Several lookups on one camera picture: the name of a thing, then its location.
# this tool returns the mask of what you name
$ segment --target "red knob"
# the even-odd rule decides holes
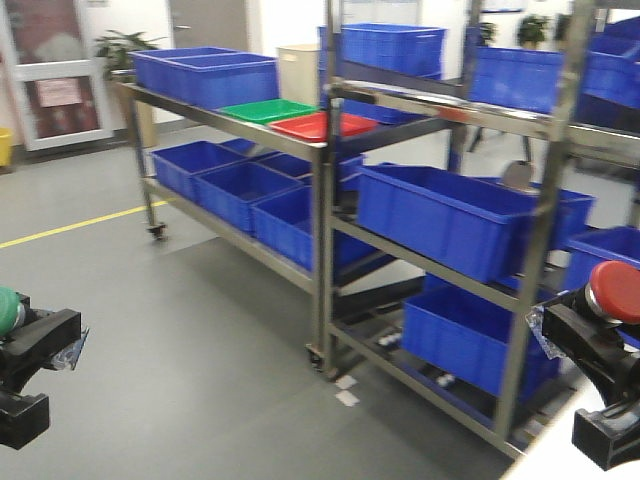
[[[600,308],[625,323],[640,323],[640,271],[617,260],[591,272],[591,291]]]

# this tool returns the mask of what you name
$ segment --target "yellow container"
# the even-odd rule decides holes
[[[0,128],[0,167],[11,164],[11,130]]]

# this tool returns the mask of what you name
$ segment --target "red plastic tray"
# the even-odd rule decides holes
[[[341,119],[342,135],[349,137],[359,133],[373,130],[378,122],[368,118],[342,114]],[[269,124],[276,132],[301,138],[307,142],[324,142],[327,140],[327,114],[326,112],[312,113],[303,117],[279,120]]]

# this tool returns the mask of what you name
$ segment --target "green knob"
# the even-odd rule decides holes
[[[16,325],[20,297],[7,287],[0,287],[0,337],[3,337]]]

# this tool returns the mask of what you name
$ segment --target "metal shelving cart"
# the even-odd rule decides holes
[[[324,255],[322,255],[321,268],[316,277],[322,284],[319,286],[318,293],[322,295],[323,300],[318,306],[321,308],[319,314],[324,319],[325,325],[323,367],[326,375],[332,378],[338,374],[339,344],[344,344],[415,390],[507,455],[516,458],[526,444],[526,440],[516,438],[514,431],[514,420],[518,413],[519,381],[529,338],[525,315],[531,305],[536,303],[558,203],[559,184],[567,159],[569,155],[577,155],[631,168],[638,168],[640,164],[638,153],[640,136],[572,123],[585,67],[587,45],[591,32],[594,31],[597,10],[640,9],[640,1],[575,1],[568,35],[571,42],[562,70],[559,100],[551,115],[465,100],[473,78],[474,50],[477,43],[474,41],[473,32],[477,31],[479,25],[481,7],[481,0],[472,1],[462,81],[456,92],[452,94],[444,92],[443,89],[446,90],[448,86],[442,84],[437,89],[429,85],[413,87],[401,77],[393,81],[392,75],[387,75],[384,79],[382,77],[385,75],[381,73],[376,77],[374,72],[362,71],[362,67],[356,68],[349,62],[338,62],[341,58],[342,2],[341,0],[328,1],[327,78],[330,82],[328,131],[331,132],[331,136],[328,140],[329,155],[323,156],[321,178],[316,184],[321,195],[316,200],[316,207],[324,209],[321,217],[326,219],[324,227],[319,230],[321,247],[318,251]],[[348,205],[347,199],[337,195],[334,188],[333,152],[338,147],[341,151],[349,150],[350,145],[353,145],[351,141],[343,142],[339,136],[337,119],[340,114],[341,99],[357,100],[451,122],[452,140],[448,162],[448,169],[451,171],[458,171],[460,167],[458,152],[463,151],[461,145],[464,143],[466,125],[491,128],[548,142],[533,233],[525,257],[524,277],[519,292],[510,292],[496,285],[480,283],[369,231],[355,222],[353,207]],[[358,147],[364,150],[367,145],[359,144]],[[637,220],[638,197],[636,196],[630,223],[636,224]],[[434,378],[425,374],[423,365],[413,365],[411,359],[403,355],[402,350],[390,351],[376,343],[376,339],[381,335],[398,330],[395,324],[381,320],[380,314],[387,313],[391,309],[391,303],[399,302],[412,294],[416,289],[416,283],[408,281],[351,297],[336,295],[332,282],[334,231],[344,232],[367,242],[383,252],[403,259],[513,312],[515,323],[509,340],[507,367],[503,375],[500,395],[495,403],[489,402],[487,406],[485,402],[485,405],[478,406],[469,398],[453,395],[447,389],[440,387]]]
[[[326,217],[323,217],[324,210],[322,208],[323,196],[320,194],[321,188],[318,186],[322,182],[320,169],[326,164],[330,152],[326,143],[306,143],[295,138],[281,135],[267,127],[236,120],[212,111],[204,110],[192,105],[188,105],[175,99],[159,95],[137,85],[125,85],[130,100],[133,102],[143,102],[154,107],[158,107],[177,115],[185,117],[189,120],[206,125],[226,133],[245,138],[255,142],[256,144],[270,149],[278,150],[311,162],[312,171],[312,188],[314,191],[313,210],[313,232],[321,232],[326,225]],[[156,237],[162,238],[166,225],[157,218],[152,197],[158,197],[167,201],[171,206],[179,209],[186,215],[200,222],[207,228],[217,233],[220,237],[252,256],[259,262],[271,268],[276,273],[297,285],[304,291],[312,295],[312,312],[311,319],[311,338],[307,348],[309,350],[310,360],[317,368],[321,368],[322,358],[324,356],[323,339],[324,336],[324,317],[321,315],[321,302],[324,301],[325,295],[322,288],[324,283],[324,273],[320,269],[309,272],[279,253],[266,247],[256,239],[250,237],[246,233],[238,230],[226,221],[220,219],[216,215],[204,210],[195,203],[187,200],[176,192],[161,185],[154,177],[151,169],[147,165],[145,152],[142,147],[140,128],[138,119],[136,118],[136,110],[133,112],[133,129],[134,149],[136,153],[136,161],[144,203],[146,206],[147,221],[149,231]],[[426,135],[428,133],[441,130],[447,126],[447,122],[439,119],[423,119],[408,123],[402,127],[395,129],[382,129],[375,136],[370,134],[362,134],[354,138],[353,151],[360,148],[360,145],[369,145],[370,148],[378,148],[384,145],[395,143],[401,139],[409,139]],[[320,235],[314,234],[314,252],[316,255],[315,264],[318,265],[319,249],[321,248]],[[359,278],[367,275],[371,271],[380,268],[391,261],[388,255],[377,252],[364,258],[353,265],[347,266],[340,272],[337,279],[338,286],[346,286]]]

